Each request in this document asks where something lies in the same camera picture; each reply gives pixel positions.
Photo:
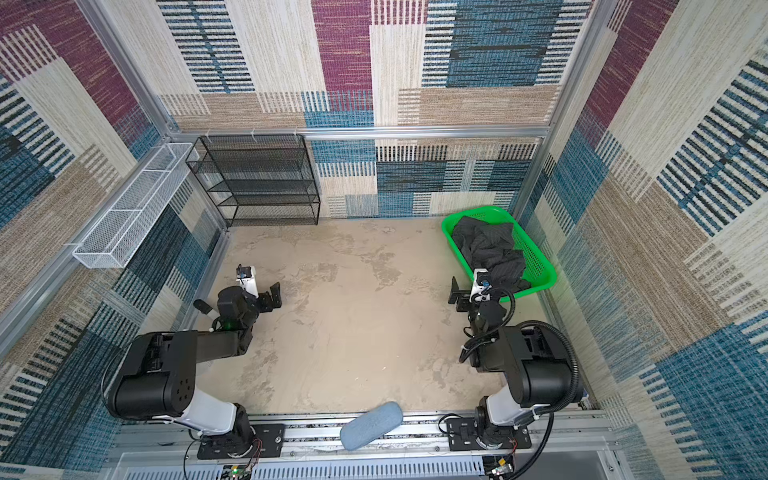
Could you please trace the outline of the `dark pinstriped long sleeve shirt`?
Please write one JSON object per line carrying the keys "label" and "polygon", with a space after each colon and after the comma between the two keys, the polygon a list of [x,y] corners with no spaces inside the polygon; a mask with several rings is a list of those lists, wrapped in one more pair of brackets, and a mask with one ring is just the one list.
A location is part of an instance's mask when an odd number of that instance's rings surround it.
{"label": "dark pinstriped long sleeve shirt", "polygon": [[513,229],[510,222],[490,224],[465,216],[451,237],[472,270],[487,269],[493,287],[517,293],[529,289],[531,283],[523,278],[526,260],[523,251],[515,246]]}

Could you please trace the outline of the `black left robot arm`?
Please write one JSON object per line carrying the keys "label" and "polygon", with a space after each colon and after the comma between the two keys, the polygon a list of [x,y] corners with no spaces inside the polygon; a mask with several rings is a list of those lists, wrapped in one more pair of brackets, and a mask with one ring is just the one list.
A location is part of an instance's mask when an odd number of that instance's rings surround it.
{"label": "black left robot arm", "polygon": [[202,299],[193,307],[213,319],[209,330],[137,336],[106,390],[106,407],[119,419],[164,420],[195,430],[215,458],[242,457],[258,444],[247,411],[198,388],[197,366],[245,355],[259,316],[282,307],[281,285],[257,294],[230,286],[218,293],[215,307]]}

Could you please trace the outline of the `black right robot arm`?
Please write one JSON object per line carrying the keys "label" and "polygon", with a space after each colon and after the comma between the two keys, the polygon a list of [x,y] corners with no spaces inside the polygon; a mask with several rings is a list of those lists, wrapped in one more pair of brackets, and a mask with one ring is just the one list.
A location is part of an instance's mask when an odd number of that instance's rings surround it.
{"label": "black right robot arm", "polygon": [[575,349],[554,326],[512,322],[510,293],[488,282],[462,289],[451,281],[448,303],[468,317],[459,361],[479,373],[500,373],[505,385],[484,396],[470,418],[440,422],[452,451],[527,449],[529,426],[581,401],[584,393]]}

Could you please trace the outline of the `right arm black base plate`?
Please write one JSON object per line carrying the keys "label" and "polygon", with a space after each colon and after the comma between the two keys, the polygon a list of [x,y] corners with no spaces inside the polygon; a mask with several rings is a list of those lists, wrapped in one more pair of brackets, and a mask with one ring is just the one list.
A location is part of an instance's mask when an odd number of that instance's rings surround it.
{"label": "right arm black base plate", "polygon": [[444,416],[438,428],[447,436],[450,451],[530,449],[532,441],[522,427],[482,426],[474,418]]}

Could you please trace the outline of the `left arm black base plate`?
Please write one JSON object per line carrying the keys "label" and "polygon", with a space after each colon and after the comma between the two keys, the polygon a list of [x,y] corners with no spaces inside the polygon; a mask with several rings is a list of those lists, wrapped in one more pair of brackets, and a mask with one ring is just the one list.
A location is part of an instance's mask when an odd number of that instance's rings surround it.
{"label": "left arm black base plate", "polygon": [[284,424],[251,425],[246,433],[203,436],[198,460],[277,458],[281,455]]}

